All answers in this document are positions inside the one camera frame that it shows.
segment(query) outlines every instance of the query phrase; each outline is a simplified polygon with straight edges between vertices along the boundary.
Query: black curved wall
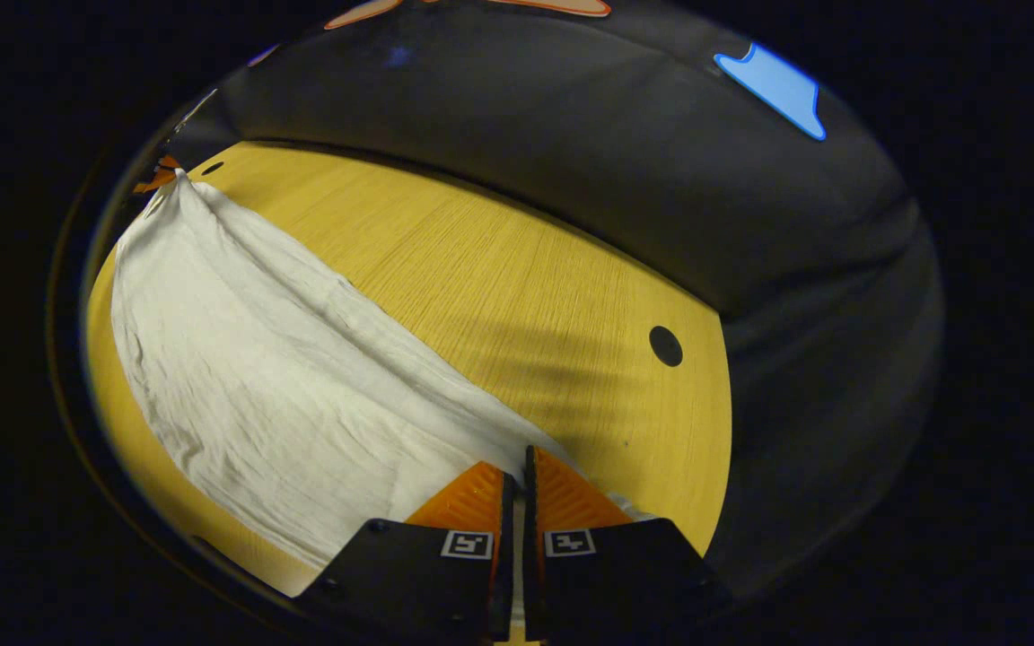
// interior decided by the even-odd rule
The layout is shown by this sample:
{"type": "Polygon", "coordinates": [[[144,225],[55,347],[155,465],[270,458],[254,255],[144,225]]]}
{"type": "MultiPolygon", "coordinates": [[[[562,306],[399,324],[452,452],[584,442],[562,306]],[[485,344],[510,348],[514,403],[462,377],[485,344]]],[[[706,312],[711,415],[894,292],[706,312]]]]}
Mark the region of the black curved wall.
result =
{"type": "Polygon", "coordinates": [[[724,76],[713,55],[750,42],[651,1],[603,20],[403,3],[231,74],[169,147],[186,166],[282,140],[439,168],[721,312],[733,459],[706,559],[744,597],[887,491],[931,402],[943,319],[893,163],[824,87],[816,142],[724,76]]]}

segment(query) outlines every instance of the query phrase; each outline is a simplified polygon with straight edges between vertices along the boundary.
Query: towel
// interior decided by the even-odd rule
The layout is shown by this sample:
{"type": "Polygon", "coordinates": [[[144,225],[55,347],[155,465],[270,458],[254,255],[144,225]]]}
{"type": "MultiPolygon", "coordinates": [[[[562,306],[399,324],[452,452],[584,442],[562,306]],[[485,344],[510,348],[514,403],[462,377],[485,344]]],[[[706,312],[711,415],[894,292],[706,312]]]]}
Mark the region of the towel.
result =
{"type": "Polygon", "coordinates": [[[141,411],[199,490],[325,567],[482,459],[556,441],[266,218],[184,172],[119,239],[111,316],[141,411]]]}

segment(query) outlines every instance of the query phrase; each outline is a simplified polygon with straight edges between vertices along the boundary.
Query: white cloth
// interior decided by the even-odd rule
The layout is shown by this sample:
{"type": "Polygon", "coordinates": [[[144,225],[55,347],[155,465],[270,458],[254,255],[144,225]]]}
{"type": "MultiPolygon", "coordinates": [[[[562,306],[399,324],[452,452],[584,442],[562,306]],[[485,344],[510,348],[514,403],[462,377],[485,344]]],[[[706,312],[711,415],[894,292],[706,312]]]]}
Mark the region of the white cloth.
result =
{"type": "Polygon", "coordinates": [[[111,315],[176,465],[313,567],[480,459],[518,482],[525,445],[575,466],[300,242],[181,171],[119,239],[111,315]]]}

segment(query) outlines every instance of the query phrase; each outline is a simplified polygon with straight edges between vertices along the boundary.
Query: wood grain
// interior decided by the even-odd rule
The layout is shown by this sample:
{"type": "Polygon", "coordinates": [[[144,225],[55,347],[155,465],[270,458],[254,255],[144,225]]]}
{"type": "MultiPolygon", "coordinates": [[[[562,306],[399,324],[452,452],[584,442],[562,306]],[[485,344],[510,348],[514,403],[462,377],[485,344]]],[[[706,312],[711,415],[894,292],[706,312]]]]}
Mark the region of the wood grain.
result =
{"type": "MultiPolygon", "coordinates": [[[[190,175],[346,275],[457,371],[557,438],[602,490],[673,519],[707,548],[729,471],[731,400],[721,322],[704,303],[554,218],[452,181],[250,143],[190,175]],[[653,355],[656,326],[680,340],[677,367],[653,355]]],[[[174,527],[274,588],[300,592],[316,572],[190,486],[141,417],[111,328],[113,262],[112,251],[94,283],[86,340],[115,453],[174,527]]]]}

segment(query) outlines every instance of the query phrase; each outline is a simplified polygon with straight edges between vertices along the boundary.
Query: orange sticker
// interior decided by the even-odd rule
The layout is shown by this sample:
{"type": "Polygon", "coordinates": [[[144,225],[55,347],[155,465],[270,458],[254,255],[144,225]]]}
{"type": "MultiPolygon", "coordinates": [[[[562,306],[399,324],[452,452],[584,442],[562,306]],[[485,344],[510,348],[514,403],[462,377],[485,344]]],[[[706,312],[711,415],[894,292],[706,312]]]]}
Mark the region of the orange sticker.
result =
{"type": "MultiPolygon", "coordinates": [[[[423,3],[436,3],[438,0],[422,0],[423,3]]],[[[543,0],[541,3],[536,3],[530,0],[489,0],[491,3],[504,3],[504,4],[524,4],[526,7],[537,7],[539,9],[549,9],[552,11],[561,11],[566,13],[572,13],[575,17],[607,17],[611,8],[601,0],[543,0]]],[[[366,18],[381,16],[401,4],[402,0],[370,0],[368,3],[362,3],[341,13],[340,17],[333,18],[325,24],[325,29],[337,29],[339,26],[345,26],[347,24],[355,24],[357,21],[363,21],[366,18]]]]}
{"type": "Polygon", "coordinates": [[[333,18],[332,21],[325,24],[325,29],[337,29],[339,26],[355,24],[357,21],[376,17],[378,13],[385,13],[401,3],[402,0],[370,0],[368,3],[359,4],[357,7],[341,13],[340,17],[333,18]]]}
{"type": "Polygon", "coordinates": [[[611,8],[601,0],[545,0],[543,3],[530,3],[527,0],[489,0],[489,3],[525,4],[526,7],[553,9],[574,13],[575,17],[607,17],[611,8]]]}
{"type": "Polygon", "coordinates": [[[174,168],[176,167],[180,167],[177,159],[170,155],[163,156],[154,167],[154,177],[150,181],[140,181],[139,184],[135,184],[134,193],[149,193],[172,183],[175,179],[174,168]]]}

